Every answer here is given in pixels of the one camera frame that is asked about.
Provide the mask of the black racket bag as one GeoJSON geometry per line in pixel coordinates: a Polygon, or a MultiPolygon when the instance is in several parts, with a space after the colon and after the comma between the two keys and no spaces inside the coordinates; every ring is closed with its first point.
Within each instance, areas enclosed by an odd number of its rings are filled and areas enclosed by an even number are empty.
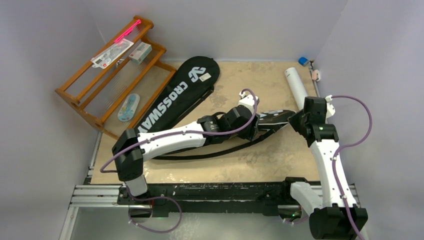
{"type": "Polygon", "coordinates": [[[155,160],[163,160],[163,161],[187,161],[187,160],[203,160],[209,158],[220,157],[223,155],[227,155],[230,153],[234,153],[236,151],[251,147],[256,145],[271,135],[275,134],[279,129],[283,128],[289,123],[289,118],[295,114],[294,111],[288,109],[280,109],[280,110],[272,110],[261,112],[259,114],[258,120],[258,131],[264,132],[264,134],[260,135],[254,140],[250,140],[244,144],[239,146],[235,146],[226,150],[208,153],[208,154],[200,154],[200,155],[186,155],[186,156],[168,156],[161,155],[157,156],[155,160]]]}
{"type": "Polygon", "coordinates": [[[213,58],[189,58],[180,65],[134,128],[140,133],[173,128],[214,92],[219,76],[220,67],[213,58]]]}

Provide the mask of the white shuttlecock tube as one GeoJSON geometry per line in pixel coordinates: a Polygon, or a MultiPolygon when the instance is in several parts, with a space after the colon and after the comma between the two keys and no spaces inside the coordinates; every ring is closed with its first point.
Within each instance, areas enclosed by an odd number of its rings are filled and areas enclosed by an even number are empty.
{"type": "Polygon", "coordinates": [[[289,84],[290,90],[296,102],[299,110],[304,108],[305,98],[308,97],[308,93],[305,86],[300,78],[300,75],[295,67],[290,67],[284,71],[284,75],[289,84]]]}

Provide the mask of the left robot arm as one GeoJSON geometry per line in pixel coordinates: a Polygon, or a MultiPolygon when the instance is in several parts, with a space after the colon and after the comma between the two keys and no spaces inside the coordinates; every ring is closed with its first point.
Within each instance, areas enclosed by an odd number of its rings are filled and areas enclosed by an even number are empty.
{"type": "Polygon", "coordinates": [[[142,205],[149,199],[144,162],[175,151],[221,144],[235,135],[252,140],[259,118],[258,113],[238,105],[221,117],[207,115],[160,132],[128,128],[112,147],[118,178],[129,188],[130,199],[142,205]]]}

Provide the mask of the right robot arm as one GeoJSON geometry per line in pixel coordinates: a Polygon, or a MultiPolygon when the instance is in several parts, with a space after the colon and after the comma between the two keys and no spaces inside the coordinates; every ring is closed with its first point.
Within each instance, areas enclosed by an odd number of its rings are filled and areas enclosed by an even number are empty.
{"type": "Polygon", "coordinates": [[[355,240],[368,220],[368,213],[359,206],[346,180],[337,129],[326,122],[330,100],[330,96],[306,96],[303,108],[289,118],[315,159],[321,194],[309,183],[296,181],[283,187],[280,196],[288,204],[300,204],[301,218],[308,221],[314,239],[355,240]]]}

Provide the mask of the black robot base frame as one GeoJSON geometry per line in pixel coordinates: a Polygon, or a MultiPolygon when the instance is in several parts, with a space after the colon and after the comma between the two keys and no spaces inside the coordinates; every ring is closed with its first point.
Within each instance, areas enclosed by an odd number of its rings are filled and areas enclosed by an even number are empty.
{"type": "Polygon", "coordinates": [[[300,208],[290,196],[290,185],[306,182],[287,177],[274,182],[151,183],[148,192],[136,201],[123,185],[77,185],[72,207],[122,208],[136,218],[168,217],[169,214],[262,214],[289,218],[300,208]]]}

